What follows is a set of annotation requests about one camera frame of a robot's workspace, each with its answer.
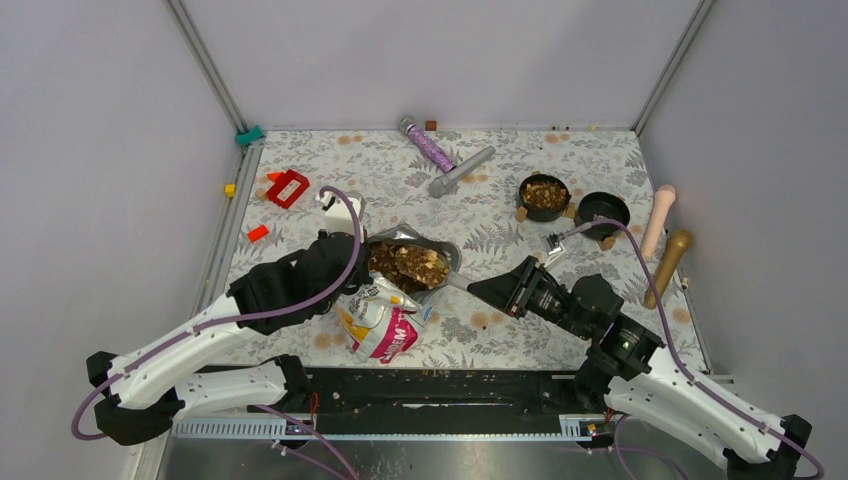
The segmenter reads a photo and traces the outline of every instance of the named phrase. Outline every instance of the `small black bowl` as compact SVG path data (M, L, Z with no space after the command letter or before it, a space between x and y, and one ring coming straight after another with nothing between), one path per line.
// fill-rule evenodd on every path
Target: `small black bowl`
M627 208L624 201L606 192L592 192L583 197L583 200L580 200L577 215L574 216L574 225L579 227L594 220L596 216L618 220L625 227L630 223L630 209ZM615 235L618 230L619 228L615 225L595 225L583 232L583 235L592 240L603 242L607 237Z
M535 208L527 205L524 202L524 189L527 188L527 185L531 183L538 182L553 182L559 185L560 189L565 190L565 203L559 210L552 210L550 208ZM552 177L550 175L545 175L543 173L537 173L535 175L530 175L525 178L521 185L518 187L518 206L524 207L527 209L527 218L533 220L534 222L553 222L557 218L562 216L562 212L568 207L568 202L571 201L571 192L568 191L568 187L565 186L562 181L556 177Z

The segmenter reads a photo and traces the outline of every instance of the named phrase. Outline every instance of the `tabletop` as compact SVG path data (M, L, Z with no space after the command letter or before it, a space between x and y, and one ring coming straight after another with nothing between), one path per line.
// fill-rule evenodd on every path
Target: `tabletop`
M449 241L462 251L460 273L485 279L512 270L527 255L544 258L543 236L573 228L562 217L550 223L515 220L518 185L534 171L554 175L578 202L606 191L627 203L630 227L641 241L653 204L653 190L633 132L438 131L433 139L457 162L489 145L495 156L466 177L458 188L435 199L427 185L441 172L397 131L268 132L253 189L268 188L267 173L296 170L309 189L285 210L251 195L228 282L255 264L271 262L308 247L324 227L314 200L324 185L357 192L366 199L363 223L379 233L406 222L423 236ZM247 232L264 224L270 230L251 243ZM656 268L665 238L649 263ZM647 288L629 242L601 251L581 235L565 241L565 254L552 274L569 289L586 275L601 273L625 300L622 312L661 334L656 310L640 302ZM681 357L705 369L692 316L675 275L663 296ZM218 357L216 363L255 364L284 353L306 366L577 369L588 343L533 314L509 318L467 293L445 288L431 300L434 314L418 342L388 365L358 361L334 311L282 329Z

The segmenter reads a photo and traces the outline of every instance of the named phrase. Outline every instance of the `purple microphone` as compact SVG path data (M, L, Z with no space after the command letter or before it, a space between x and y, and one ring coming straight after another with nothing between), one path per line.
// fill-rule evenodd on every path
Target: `purple microphone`
M415 124L415 120L412 117L401 119L398 124L398 130L400 130L400 133L409 137L412 143L421 150L421 153L438 165L443 172L448 173L456 168L456 164L448 157L448 154L439 148L436 142L427 136L424 130L421 130L421 127Z

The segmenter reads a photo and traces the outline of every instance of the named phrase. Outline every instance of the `orange block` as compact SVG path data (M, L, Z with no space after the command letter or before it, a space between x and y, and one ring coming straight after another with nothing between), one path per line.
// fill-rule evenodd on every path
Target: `orange block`
M268 235L268 227L265 225L259 225L247 233L247 238L250 239L250 243L256 243L265 235Z

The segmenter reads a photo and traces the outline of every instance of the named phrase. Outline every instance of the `snack bag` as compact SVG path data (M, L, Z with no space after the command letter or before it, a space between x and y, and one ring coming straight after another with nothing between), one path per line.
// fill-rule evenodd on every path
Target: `snack bag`
M423 307L379 273L372 285L336 301L336 312L359 360L389 363L423 332L432 307Z

